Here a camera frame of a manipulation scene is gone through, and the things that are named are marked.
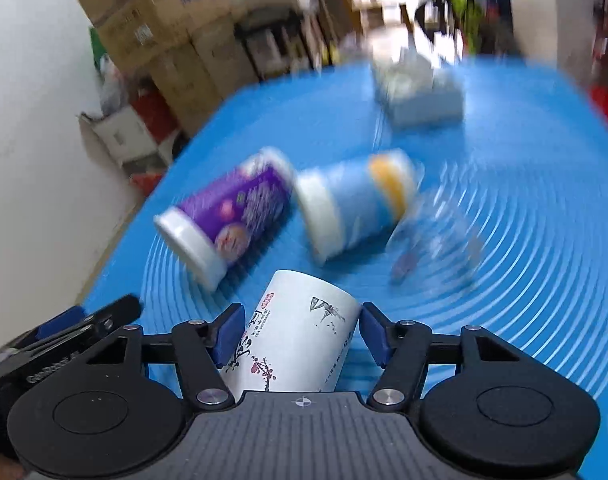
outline green object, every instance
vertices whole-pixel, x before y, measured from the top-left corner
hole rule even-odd
[[[88,27],[88,31],[91,35],[91,49],[93,51],[93,63],[95,63],[95,68],[97,72],[100,72],[100,59],[102,56],[106,54],[106,49],[104,48],[102,42],[100,41],[100,37],[97,35],[97,31],[95,27]]]
[[[480,47],[479,25],[484,20],[484,11],[476,3],[467,0],[449,0],[459,22],[464,27],[463,33],[470,54],[477,54]]]

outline white cylindrical container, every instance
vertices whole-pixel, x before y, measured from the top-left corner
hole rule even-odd
[[[415,168],[402,150],[300,173],[295,195],[317,260],[323,263],[395,225],[417,186]]]
[[[278,270],[221,372],[226,386],[236,400],[244,390],[333,391],[360,311],[341,288]]]
[[[167,245],[212,292],[228,267],[282,212],[294,175],[281,152],[262,148],[153,221]]]

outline blue table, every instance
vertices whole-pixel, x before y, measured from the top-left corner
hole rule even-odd
[[[464,124],[395,134],[373,101],[366,66],[239,93],[143,206],[85,307],[133,292],[145,304],[145,332],[167,332],[187,319],[211,320],[232,301],[243,303],[248,317],[273,272],[293,269],[434,332],[481,324],[597,399],[602,427],[581,472],[608,479],[608,128],[553,70],[478,62],[456,74],[466,89]],[[385,237],[318,267],[293,208],[214,294],[204,293],[157,235],[152,217],[266,145],[281,149],[298,170],[403,148],[426,168],[422,189],[442,187],[480,231],[474,287],[391,286]],[[380,372],[356,334],[338,389],[363,394]],[[431,369],[427,388],[452,372]],[[154,376],[177,391],[172,370],[159,368]]]

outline purple label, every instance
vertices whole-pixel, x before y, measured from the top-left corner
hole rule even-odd
[[[272,166],[252,159],[177,205],[231,265],[276,219],[290,199]]]

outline metal screw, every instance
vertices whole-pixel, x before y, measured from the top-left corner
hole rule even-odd
[[[197,394],[197,400],[209,406],[221,404],[226,399],[228,399],[228,392],[220,388],[206,388],[206,390],[202,390]]]
[[[395,404],[399,404],[402,402],[405,397],[399,390],[394,390],[392,388],[383,388],[382,390],[377,390],[373,394],[373,399],[379,404],[383,404],[385,406],[393,406]]]

